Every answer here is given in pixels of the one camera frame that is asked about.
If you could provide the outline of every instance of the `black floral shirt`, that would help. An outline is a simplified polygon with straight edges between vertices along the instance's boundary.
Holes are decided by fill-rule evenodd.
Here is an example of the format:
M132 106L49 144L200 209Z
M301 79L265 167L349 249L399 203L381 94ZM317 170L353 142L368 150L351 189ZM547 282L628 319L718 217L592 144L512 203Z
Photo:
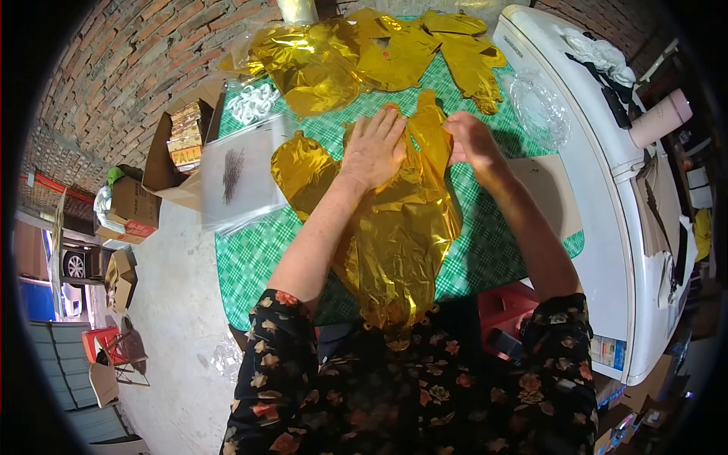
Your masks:
M467 364L457 340L420 325L403 352L355 331L319 366L310 316L275 290L251 311L222 454L593 452L582 294L536 308L518 367L493 356Z

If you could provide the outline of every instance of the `label sticker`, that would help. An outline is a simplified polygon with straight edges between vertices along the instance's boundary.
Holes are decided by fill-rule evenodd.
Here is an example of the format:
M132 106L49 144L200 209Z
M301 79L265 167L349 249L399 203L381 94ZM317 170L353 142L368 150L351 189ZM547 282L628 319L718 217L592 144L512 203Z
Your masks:
M591 344L592 362L599 362L615 370L625 369L627 342L594 335Z

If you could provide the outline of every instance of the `cardboard box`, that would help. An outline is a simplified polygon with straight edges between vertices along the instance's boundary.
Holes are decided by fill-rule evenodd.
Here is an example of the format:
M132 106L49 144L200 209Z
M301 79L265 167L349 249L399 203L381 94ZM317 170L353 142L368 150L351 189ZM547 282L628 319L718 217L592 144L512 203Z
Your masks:
M100 237L140 244L159 228L161 199L147 192L140 181L126 175L114 182L111 208L106 218L124 225L126 234L107 229L94 219L94 232Z
M166 112L162 113L144 166L142 184L147 191L182 207L198 212L201 210L202 182L199 172L189 177L180 173L167 148L167 141L172 133L172 118L170 115L196 99L201 99L210 106L215 106L213 120L208 131L204 134L206 134L205 143L216 139L224 104L224 97L220 96L223 84L223 79L205 78L197 87L185 92L167 108Z
M597 372L593 372L593 376L597 404L609 401L609 397L619 387L620 382Z
M111 306L114 312L119 314L126 312L132 301L136 282L136 271L129 258L129 253L125 249L114 251L108 262L106 278L103 281L103 287L106 289L106 307ZM113 303L108 298L109 290L114 291Z
M644 402L647 397L652 397L655 400L660 399L662 388L667 380L670 367L673 363L673 356L669 354L663 354L657 361L649 375L636 386L627 387L625 390L625 396L622 398L622 403L634 409L637 412L643 411Z
M642 417L642 424L652 428L660 428L665 423L672 409L666 403L648 398L644 405L647 410Z
M637 413L624 404L616 405L599 418L594 455L602 455L619 445L619 436L635 421Z

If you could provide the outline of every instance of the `gold foil scrap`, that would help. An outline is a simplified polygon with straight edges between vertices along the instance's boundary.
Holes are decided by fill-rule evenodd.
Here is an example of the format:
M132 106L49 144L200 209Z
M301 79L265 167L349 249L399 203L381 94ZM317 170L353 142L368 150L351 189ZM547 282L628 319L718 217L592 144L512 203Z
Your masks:
M395 350L409 345L411 327L434 307L435 278L460 233L460 220L437 171L449 159L449 145L447 151L420 153L410 138L428 138L423 128L442 130L432 123L434 100L434 94L423 96L415 121L403 132L402 167L387 185L365 196L332 263L357 297L364 319L382 329ZM352 128L347 125L345 143ZM438 144L435 138L420 146L431 149ZM286 199L305 221L338 173L339 163L298 132L275 151L271 168Z

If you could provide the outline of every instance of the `deflated foil balloon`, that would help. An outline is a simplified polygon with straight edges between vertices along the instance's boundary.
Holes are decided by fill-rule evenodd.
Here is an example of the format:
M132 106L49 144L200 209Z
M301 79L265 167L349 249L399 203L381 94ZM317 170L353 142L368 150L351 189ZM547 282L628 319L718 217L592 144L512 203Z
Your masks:
M361 92L420 87L439 46L419 26L364 8L345 19L260 30L243 69L265 68L303 118L342 109Z
M485 35L472 36L485 32L486 24L462 12L438 15L431 11L424 14L422 23L442 42L440 51L462 97L472 98L486 115L498 112L496 102L501 103L503 97L491 68L504 67L505 56Z
M363 83L352 63L326 40L311 37L310 28L265 28L251 43L288 107L301 118L348 106Z
M354 64L369 86L383 92L421 86L419 79L440 46L437 39L417 25L369 8L345 19L356 22L352 25L358 48Z
M365 326L382 329L393 350L406 349L412 326L427 323L425 312L436 310L435 278L460 235L461 223L443 180L451 153L444 120L435 93L423 90L402 135L407 149L402 167L389 183L365 196L333 258L334 272L359 301ZM354 124L345 127L344 145ZM273 178L301 221L340 169L340 162L301 131L271 161Z

